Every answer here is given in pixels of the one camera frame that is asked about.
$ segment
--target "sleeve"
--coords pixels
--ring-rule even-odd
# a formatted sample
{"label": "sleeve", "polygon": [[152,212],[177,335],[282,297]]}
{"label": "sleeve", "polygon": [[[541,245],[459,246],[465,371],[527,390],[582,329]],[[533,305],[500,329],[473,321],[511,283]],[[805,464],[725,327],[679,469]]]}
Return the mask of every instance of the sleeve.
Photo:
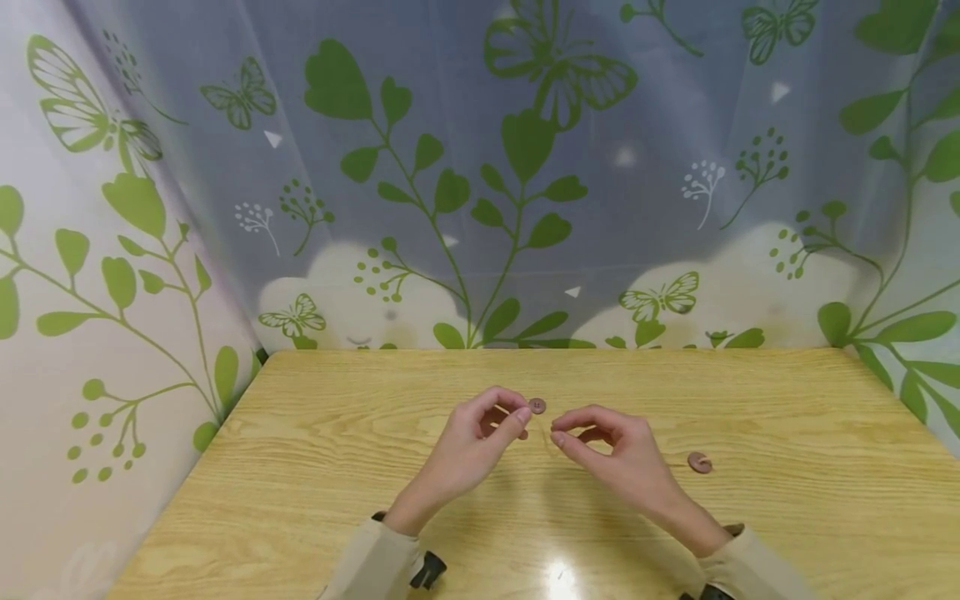
{"label": "sleeve", "polygon": [[725,527],[733,540],[700,560],[707,585],[736,600],[815,600],[803,577],[743,525]]}
{"label": "sleeve", "polygon": [[419,560],[416,538],[370,519],[357,528],[318,600],[403,600]]}

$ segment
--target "table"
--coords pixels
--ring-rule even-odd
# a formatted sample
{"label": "table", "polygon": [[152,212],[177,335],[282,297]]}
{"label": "table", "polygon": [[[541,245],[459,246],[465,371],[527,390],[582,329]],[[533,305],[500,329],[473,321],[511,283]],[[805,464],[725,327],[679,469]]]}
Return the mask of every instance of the table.
{"label": "table", "polygon": [[[960,466],[840,350],[321,350],[270,359],[109,598],[313,600],[451,406],[491,384],[547,413],[427,527],[449,570],[412,598],[698,588],[678,544],[547,445],[549,420],[591,402],[646,415],[690,494],[749,522],[824,598],[960,593]],[[692,450],[713,473],[686,466]]]}

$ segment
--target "green butterfly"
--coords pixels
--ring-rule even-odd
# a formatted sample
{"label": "green butterfly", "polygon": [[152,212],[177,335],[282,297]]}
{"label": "green butterfly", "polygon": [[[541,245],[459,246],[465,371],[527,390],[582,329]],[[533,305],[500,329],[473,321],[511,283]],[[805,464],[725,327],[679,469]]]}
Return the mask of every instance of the green butterfly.
{"label": "green butterfly", "polygon": [[511,0],[516,16],[494,20],[484,39],[484,61],[497,77],[542,76],[534,110],[562,132],[579,121],[583,103],[606,110],[636,86],[636,72],[619,60],[576,51],[592,41],[567,43],[573,10],[560,25],[560,0]]}
{"label": "green butterfly", "polygon": [[201,85],[200,93],[217,110],[227,114],[227,120],[238,130],[248,130],[251,125],[251,110],[271,115],[276,112],[276,97],[267,89],[267,80],[263,76],[254,57],[247,57],[240,66],[240,91],[219,85]]}
{"label": "green butterfly", "polygon": [[77,62],[53,41],[32,36],[27,67],[34,81],[53,94],[40,100],[40,109],[68,151],[86,152],[102,145],[109,152],[115,145],[124,169],[139,177],[147,176],[144,160],[163,156],[160,140],[147,124],[121,118],[117,109],[111,114]]}
{"label": "green butterfly", "polygon": [[820,0],[790,0],[786,13],[777,14],[762,7],[743,12],[743,35],[750,40],[750,62],[763,64],[774,53],[777,42],[786,37],[791,46],[799,46],[813,33],[817,20],[810,12]]}

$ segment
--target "green leaf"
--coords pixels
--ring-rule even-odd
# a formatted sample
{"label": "green leaf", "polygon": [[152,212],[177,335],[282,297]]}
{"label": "green leaf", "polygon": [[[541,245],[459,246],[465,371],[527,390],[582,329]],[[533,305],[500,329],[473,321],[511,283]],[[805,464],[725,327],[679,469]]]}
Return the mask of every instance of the green leaf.
{"label": "green leaf", "polygon": [[317,54],[306,60],[306,105],[334,119],[372,119],[367,81],[350,50],[336,39],[320,42]]}
{"label": "green leaf", "polygon": [[467,347],[467,345],[464,344],[464,337],[460,335],[457,328],[451,324],[435,324],[433,326],[433,337],[437,338],[440,345],[448,350],[460,350]]}
{"label": "green leaf", "polygon": [[237,351],[230,346],[221,347],[213,363],[213,381],[217,387],[217,396],[227,408],[233,406],[236,401],[233,390],[236,388],[239,369],[240,358],[237,356]]}
{"label": "green leaf", "polygon": [[133,304],[136,298],[136,275],[126,258],[104,258],[100,263],[107,291],[120,310]]}
{"label": "green leaf", "polygon": [[140,278],[143,279],[143,291],[147,294],[159,294],[167,286],[166,282],[156,273],[140,269]]}
{"label": "green leaf", "polygon": [[0,340],[9,340],[20,324],[20,297],[13,275],[0,279]]}
{"label": "green leaf", "polygon": [[54,241],[66,272],[71,277],[79,273],[84,267],[87,253],[90,252],[90,240],[79,231],[57,229]]}
{"label": "green leaf", "polygon": [[576,175],[567,175],[547,185],[543,195],[553,202],[580,200],[587,194],[587,188],[580,184]]}
{"label": "green leaf", "polygon": [[724,348],[760,348],[764,342],[763,329],[753,327],[735,336]]}
{"label": "green leaf", "polygon": [[413,94],[409,87],[397,85],[393,77],[383,80],[380,86],[380,104],[387,115],[387,124],[393,125],[406,114],[413,103]]}
{"label": "green leaf", "polygon": [[444,144],[440,143],[440,140],[433,135],[424,133],[420,136],[420,139],[417,140],[417,153],[416,158],[414,158],[414,173],[429,167],[433,163],[440,160],[440,157],[443,155]]}
{"label": "green leaf", "polygon": [[876,340],[884,344],[926,342],[946,334],[956,322],[957,316],[946,310],[914,315],[888,325],[880,331]]}
{"label": "green leaf", "polygon": [[843,302],[824,304],[817,311],[817,323],[824,338],[834,348],[842,348],[850,341],[847,333],[850,331],[850,307]]}
{"label": "green leaf", "polygon": [[960,177],[960,130],[944,135],[926,158],[926,178],[943,183]]}
{"label": "green leaf", "polygon": [[494,308],[487,323],[483,327],[483,339],[485,342],[492,340],[496,334],[509,327],[516,317],[520,314],[520,302],[516,298],[507,298]]}
{"label": "green leaf", "polygon": [[198,452],[205,452],[210,442],[213,442],[214,436],[217,435],[218,429],[219,427],[210,421],[197,427],[193,432],[193,447],[197,448]]}
{"label": "green leaf", "polygon": [[910,367],[944,385],[960,389],[960,365],[915,360],[910,362]]}
{"label": "green leaf", "polygon": [[167,209],[153,180],[121,173],[104,183],[104,198],[127,223],[156,239],[167,229]]}
{"label": "green leaf", "polygon": [[40,315],[36,319],[36,330],[40,335],[53,338],[73,331],[89,319],[99,319],[91,313],[53,312]]}
{"label": "green leaf", "polygon": [[480,177],[487,183],[491,190],[495,192],[507,191],[507,186],[503,183],[503,176],[496,170],[496,167],[488,162],[480,167]]}
{"label": "green leaf", "polygon": [[213,284],[213,282],[210,280],[210,273],[206,271],[206,267],[204,266],[203,262],[200,261],[200,257],[198,255],[195,255],[194,257],[196,259],[197,282],[200,283],[199,295],[200,293],[210,289],[210,286]]}
{"label": "green leaf", "polygon": [[23,198],[12,185],[0,185],[0,231],[13,238],[23,223]]}
{"label": "green leaf", "polygon": [[516,337],[519,340],[522,340],[524,338],[531,338],[535,335],[546,333],[547,331],[552,331],[560,325],[566,323],[568,317],[569,315],[562,310],[552,312],[549,315],[538,319],[523,331],[520,331]]}
{"label": "green leaf", "polygon": [[556,130],[530,109],[508,114],[500,126],[503,150],[520,181],[529,181],[553,151]]}
{"label": "green leaf", "polygon": [[543,215],[530,232],[527,248],[549,248],[560,244],[570,235],[573,226],[556,212]]}
{"label": "green leaf", "polygon": [[127,253],[129,253],[131,256],[146,255],[147,251],[144,250],[142,246],[140,246],[139,244],[131,240],[129,237],[125,235],[118,235],[117,239],[120,240],[120,246],[122,246],[123,249],[127,251]]}
{"label": "green leaf", "polygon": [[503,225],[503,214],[500,209],[486,198],[477,200],[477,205],[470,211],[470,216],[480,225],[486,225],[489,228],[498,228]]}
{"label": "green leaf", "polygon": [[470,199],[470,182],[462,175],[457,175],[453,169],[446,168],[437,178],[437,190],[433,194],[434,210],[450,213]]}
{"label": "green leaf", "polygon": [[390,202],[415,204],[414,199],[406,192],[386,181],[381,181],[376,186],[376,193],[380,195],[380,198]]}
{"label": "green leaf", "polygon": [[880,380],[880,383],[885,385],[888,390],[893,392],[894,382],[890,379],[890,373],[883,368],[883,365],[880,364],[879,359],[876,358],[874,350],[869,346],[863,344],[856,344],[853,346],[856,348],[856,353],[860,355],[860,360],[864,365],[867,366],[867,369],[874,372],[874,375]]}
{"label": "green leaf", "polygon": [[867,96],[840,110],[840,125],[847,133],[860,135],[879,127],[900,103],[903,90]]}
{"label": "green leaf", "polygon": [[900,401],[916,415],[921,423],[926,424],[926,398],[920,389],[920,378],[912,371],[907,371],[900,385]]}
{"label": "green leaf", "polygon": [[936,11],[937,0],[880,0],[879,12],[860,19],[854,33],[874,50],[914,54],[924,43]]}
{"label": "green leaf", "polygon": [[663,335],[664,331],[666,331],[666,325],[660,321],[640,321],[636,324],[634,343],[637,348],[642,348]]}
{"label": "green leaf", "polygon": [[378,156],[380,156],[379,148],[373,146],[357,148],[341,158],[340,170],[357,183],[363,183],[370,178]]}

